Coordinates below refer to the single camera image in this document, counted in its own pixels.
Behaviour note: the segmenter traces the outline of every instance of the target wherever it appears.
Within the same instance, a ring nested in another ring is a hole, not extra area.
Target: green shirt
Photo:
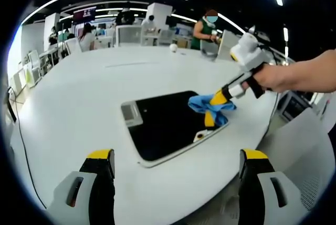
[[[208,26],[206,21],[204,21],[203,19],[201,19],[199,21],[201,21],[202,24],[203,24],[203,29],[201,31],[202,34],[211,35],[212,30],[216,29],[216,27],[212,28],[212,27]],[[200,50],[201,49],[201,40],[199,38],[193,37],[193,39],[191,40],[191,49],[195,49],[195,50]]]

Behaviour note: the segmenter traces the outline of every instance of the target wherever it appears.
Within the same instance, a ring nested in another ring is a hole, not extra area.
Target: white ball
[[[172,52],[176,53],[176,51],[177,51],[177,44],[171,44],[171,45],[169,46],[169,49],[170,49]]]

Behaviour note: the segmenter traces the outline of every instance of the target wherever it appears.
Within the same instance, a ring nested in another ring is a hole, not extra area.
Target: tablet
[[[207,129],[204,114],[188,106],[193,91],[129,101],[121,110],[139,163],[153,167],[195,147],[221,127]]]

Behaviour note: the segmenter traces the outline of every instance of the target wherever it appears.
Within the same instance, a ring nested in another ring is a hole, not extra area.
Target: black screen
[[[94,20],[96,15],[96,7],[82,9],[73,13],[73,23],[82,24]]]
[[[188,106],[195,95],[186,91],[136,101],[143,124],[129,127],[129,132],[143,159],[155,161],[187,147],[197,132],[206,129],[204,114]]]

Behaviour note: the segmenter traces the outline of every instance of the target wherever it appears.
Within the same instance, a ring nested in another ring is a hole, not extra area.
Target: person in white shirt
[[[155,23],[154,23],[154,16],[150,15],[148,19],[142,21],[141,26],[148,32],[148,31],[155,31]]]
[[[82,35],[78,38],[82,52],[95,48],[95,36],[91,33],[92,27],[89,23],[84,24]]]

